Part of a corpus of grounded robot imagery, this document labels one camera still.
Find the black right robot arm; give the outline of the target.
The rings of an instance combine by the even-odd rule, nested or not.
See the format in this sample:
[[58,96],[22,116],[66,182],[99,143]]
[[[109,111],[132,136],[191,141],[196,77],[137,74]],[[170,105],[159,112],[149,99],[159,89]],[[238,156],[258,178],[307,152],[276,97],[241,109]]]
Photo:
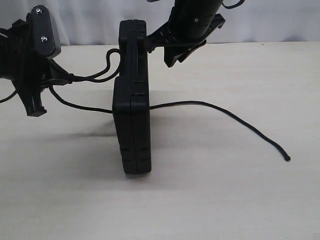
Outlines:
[[171,68],[207,43],[225,19],[218,13],[221,0],[176,0],[166,23],[144,40],[148,53],[164,48],[164,62]]

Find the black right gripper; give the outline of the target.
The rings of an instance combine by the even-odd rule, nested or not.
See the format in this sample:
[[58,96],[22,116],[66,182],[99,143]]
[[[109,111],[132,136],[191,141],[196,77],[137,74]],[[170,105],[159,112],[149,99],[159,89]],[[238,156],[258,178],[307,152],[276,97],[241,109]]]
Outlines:
[[176,61],[182,63],[216,28],[225,23],[218,6],[173,6],[167,23],[144,39],[148,53],[164,47],[164,62],[168,68]]

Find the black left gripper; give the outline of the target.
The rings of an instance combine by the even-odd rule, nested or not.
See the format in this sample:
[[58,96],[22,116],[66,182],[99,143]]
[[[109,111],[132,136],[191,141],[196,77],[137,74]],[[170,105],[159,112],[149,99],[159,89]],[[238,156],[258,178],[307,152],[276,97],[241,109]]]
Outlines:
[[47,113],[41,93],[49,80],[53,86],[72,84],[71,75],[53,59],[28,49],[29,25],[19,19],[10,28],[0,29],[0,77],[11,81],[14,91],[5,100],[18,95],[28,117]]

